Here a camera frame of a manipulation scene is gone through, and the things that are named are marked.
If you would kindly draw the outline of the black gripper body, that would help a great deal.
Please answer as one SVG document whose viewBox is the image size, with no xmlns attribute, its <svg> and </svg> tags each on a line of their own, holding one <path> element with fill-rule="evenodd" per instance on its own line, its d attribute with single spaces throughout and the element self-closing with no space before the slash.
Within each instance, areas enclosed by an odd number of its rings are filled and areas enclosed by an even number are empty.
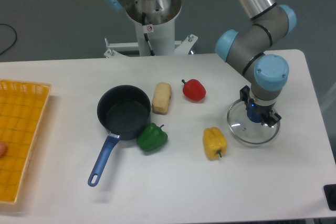
<svg viewBox="0 0 336 224">
<path fill-rule="evenodd" d="M 244 103 L 246 114 L 249 119 L 263 119 L 267 117 L 275 104 L 274 100 L 264 101 L 258 99 L 251 92 L 249 86 L 244 86 L 240 92 L 240 100 Z"/>
</svg>

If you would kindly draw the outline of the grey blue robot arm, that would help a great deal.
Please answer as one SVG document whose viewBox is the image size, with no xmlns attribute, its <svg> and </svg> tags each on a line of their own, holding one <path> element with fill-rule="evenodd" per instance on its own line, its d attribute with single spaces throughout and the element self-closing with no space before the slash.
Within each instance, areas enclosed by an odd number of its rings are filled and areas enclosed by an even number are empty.
<svg viewBox="0 0 336 224">
<path fill-rule="evenodd" d="M 177 55 L 175 19 L 181 0 L 105 0 L 116 11 L 124 9 L 135 25 L 141 56 Z M 215 52 L 250 82 L 242 88 L 247 117 L 255 123 L 274 126 L 281 117 L 276 100 L 287 82 L 289 67 L 278 56 L 266 54 L 274 43 L 290 34 L 297 18 L 287 5 L 275 0 L 239 0 L 252 26 L 244 33 L 228 30 L 215 45 Z"/>
</svg>

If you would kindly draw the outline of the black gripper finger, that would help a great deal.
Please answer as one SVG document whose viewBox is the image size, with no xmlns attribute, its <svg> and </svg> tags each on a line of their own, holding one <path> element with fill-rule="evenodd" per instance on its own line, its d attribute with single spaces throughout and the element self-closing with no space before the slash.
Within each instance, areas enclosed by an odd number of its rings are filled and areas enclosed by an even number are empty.
<svg viewBox="0 0 336 224">
<path fill-rule="evenodd" d="M 267 124 L 268 126 L 274 126 L 281 120 L 281 116 L 275 112 L 275 111 L 270 111 L 267 113 L 262 113 L 261 114 L 261 124 Z"/>
</svg>

